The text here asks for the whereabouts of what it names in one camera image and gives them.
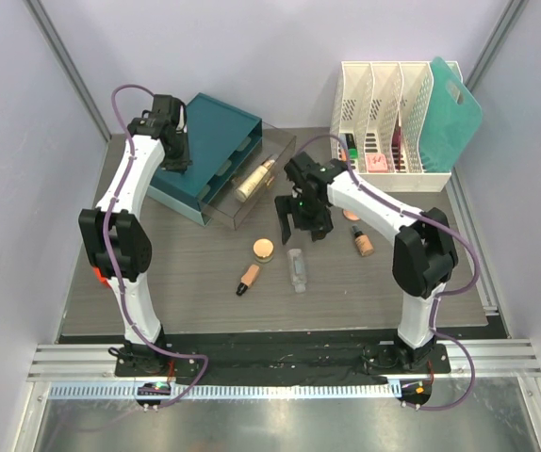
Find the large beige foundation bottle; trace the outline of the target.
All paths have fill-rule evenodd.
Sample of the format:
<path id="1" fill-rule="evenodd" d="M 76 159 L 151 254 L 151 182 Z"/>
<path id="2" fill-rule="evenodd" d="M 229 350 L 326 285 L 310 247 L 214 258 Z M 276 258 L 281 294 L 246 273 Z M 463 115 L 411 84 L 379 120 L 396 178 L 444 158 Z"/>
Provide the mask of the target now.
<path id="1" fill-rule="evenodd" d="M 234 190 L 234 194 L 239 202 L 248 201 L 257 191 L 257 189 L 269 180 L 271 170 L 274 167 L 277 158 L 277 154 L 272 154 L 269 156 L 237 186 L 237 188 Z"/>

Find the teal drawer organizer box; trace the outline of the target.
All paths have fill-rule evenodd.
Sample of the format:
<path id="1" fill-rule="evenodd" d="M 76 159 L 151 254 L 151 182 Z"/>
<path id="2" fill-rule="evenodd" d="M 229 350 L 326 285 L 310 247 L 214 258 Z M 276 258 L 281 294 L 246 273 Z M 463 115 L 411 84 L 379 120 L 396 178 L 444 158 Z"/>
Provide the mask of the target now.
<path id="1" fill-rule="evenodd" d="M 209 95 L 187 104 L 189 157 L 183 174 L 158 169 L 147 196 L 205 226 L 210 205 L 262 139 L 262 119 Z"/>

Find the peach tube black cap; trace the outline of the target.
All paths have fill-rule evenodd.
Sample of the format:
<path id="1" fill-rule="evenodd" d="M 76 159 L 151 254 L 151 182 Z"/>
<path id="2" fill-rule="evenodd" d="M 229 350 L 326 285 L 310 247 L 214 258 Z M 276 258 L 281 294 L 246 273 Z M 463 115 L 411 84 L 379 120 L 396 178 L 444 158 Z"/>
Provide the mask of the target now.
<path id="1" fill-rule="evenodd" d="M 260 274 L 261 268 L 259 265 L 252 264 L 248 267 L 246 272 L 242 275 L 237 290 L 236 295 L 241 297 L 243 296 L 247 290 L 255 283 L 257 280 L 259 274 Z"/>

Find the small foundation dropper bottle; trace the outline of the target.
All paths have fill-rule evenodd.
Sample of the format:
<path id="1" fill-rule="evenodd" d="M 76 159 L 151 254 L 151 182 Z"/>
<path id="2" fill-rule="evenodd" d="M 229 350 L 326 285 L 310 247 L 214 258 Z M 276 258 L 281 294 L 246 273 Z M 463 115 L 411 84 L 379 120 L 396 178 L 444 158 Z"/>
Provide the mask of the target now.
<path id="1" fill-rule="evenodd" d="M 369 240 L 369 237 L 356 226 L 352 226 L 352 237 L 354 244 L 362 257 L 368 257 L 374 253 L 374 247 Z"/>

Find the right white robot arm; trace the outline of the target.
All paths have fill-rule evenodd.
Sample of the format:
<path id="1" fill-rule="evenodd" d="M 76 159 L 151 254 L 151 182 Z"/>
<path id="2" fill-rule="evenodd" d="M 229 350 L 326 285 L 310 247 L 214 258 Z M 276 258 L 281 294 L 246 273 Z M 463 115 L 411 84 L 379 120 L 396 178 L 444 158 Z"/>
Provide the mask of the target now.
<path id="1" fill-rule="evenodd" d="M 301 153 L 288 160 L 284 171 L 292 193 L 274 200 L 284 244 L 293 228 L 309 232 L 314 242 L 325 238 L 334 229 L 330 208 L 335 206 L 355 213 L 393 247 L 392 276 L 403 303 L 392 355 L 402 370 L 419 370 L 435 347 L 434 302 L 458 265 L 444 212 L 398 202 L 353 179 L 347 164 L 337 159 L 322 165 Z"/>

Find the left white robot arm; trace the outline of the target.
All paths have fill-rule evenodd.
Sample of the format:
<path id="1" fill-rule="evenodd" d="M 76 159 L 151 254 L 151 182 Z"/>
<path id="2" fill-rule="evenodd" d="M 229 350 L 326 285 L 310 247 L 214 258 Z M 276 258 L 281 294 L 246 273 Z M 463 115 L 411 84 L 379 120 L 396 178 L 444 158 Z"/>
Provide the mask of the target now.
<path id="1" fill-rule="evenodd" d="M 123 156 L 103 197 L 93 208 L 80 212 L 78 225 L 90 265 L 107 280 L 117 300 L 125 352 L 137 356 L 145 373 L 157 376 L 175 354 L 167 350 L 153 308 L 147 282 L 153 248 L 139 216 L 156 171 L 183 174 L 191 164 L 187 107 L 171 95 L 152 94 L 152 107 L 125 122 L 116 101 L 125 89 L 152 94 L 135 84 L 112 91 L 112 109 L 125 136 Z"/>

